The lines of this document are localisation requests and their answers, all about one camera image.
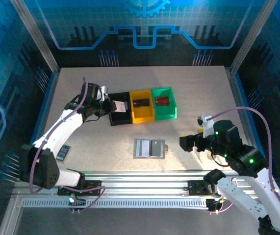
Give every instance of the green box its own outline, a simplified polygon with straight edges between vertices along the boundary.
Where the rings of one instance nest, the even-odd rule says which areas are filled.
[[[177,104],[171,87],[152,89],[152,98],[155,108],[155,120],[169,120],[177,118]],[[156,106],[156,97],[168,97],[169,105]]]

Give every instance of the yellow box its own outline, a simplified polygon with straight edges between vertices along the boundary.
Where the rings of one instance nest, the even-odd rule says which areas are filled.
[[[145,107],[134,107],[133,101],[137,99],[148,99],[150,105]],[[155,121],[155,110],[150,90],[130,92],[130,100],[133,123]]]

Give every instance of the table surface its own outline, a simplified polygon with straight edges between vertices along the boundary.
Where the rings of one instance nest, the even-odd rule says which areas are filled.
[[[180,136],[197,133],[198,116],[214,115],[236,106],[223,66],[63,68],[45,131],[58,120],[65,104],[80,93],[84,76],[88,82],[106,85],[109,93],[171,87],[178,118],[110,126],[109,116],[104,116],[85,123],[66,141],[71,150],[64,163],[57,161],[60,168],[78,171],[230,169],[216,165],[206,152],[187,153],[179,146]],[[230,119],[238,127],[243,142],[247,142],[237,111],[215,120],[220,119]],[[169,151],[165,159],[134,159],[135,139],[165,140]],[[218,156],[217,161],[226,164],[222,157]]]

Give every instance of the robotic arm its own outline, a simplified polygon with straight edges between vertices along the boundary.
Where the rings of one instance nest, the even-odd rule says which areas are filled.
[[[85,185],[85,177],[81,172],[69,169],[59,169],[55,161],[57,154],[66,142],[69,136],[91,115],[95,115],[98,119],[104,115],[110,114],[116,110],[115,102],[110,100],[107,94],[107,87],[100,87],[93,83],[84,83],[82,85],[81,94],[71,100],[62,112],[59,120],[45,133],[40,139],[35,141],[33,145],[23,145],[21,148],[21,156],[27,156],[20,159],[20,180],[29,182],[31,177],[31,168],[34,157],[41,147],[38,161],[36,162],[33,184],[42,188],[50,189],[58,186],[70,186],[75,189],[83,189]]]
[[[194,143],[197,151],[208,150],[211,154],[225,157],[229,166],[250,184],[261,203],[238,189],[224,173],[215,169],[204,176],[204,181],[212,190],[228,198],[245,214],[260,221],[261,235],[280,234],[280,190],[272,177],[275,190],[269,180],[269,169],[260,151],[242,143],[238,128],[230,120],[214,123],[207,121],[211,116],[201,116],[198,123],[204,132],[197,135],[180,137],[180,146],[190,152]]]

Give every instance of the black box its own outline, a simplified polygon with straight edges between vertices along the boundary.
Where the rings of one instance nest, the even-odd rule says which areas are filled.
[[[112,100],[128,103],[128,107],[126,107],[125,113],[114,112],[109,115],[110,125],[118,126],[118,125],[124,125],[124,124],[132,124],[130,93],[122,92],[122,93],[109,94],[108,96]]]

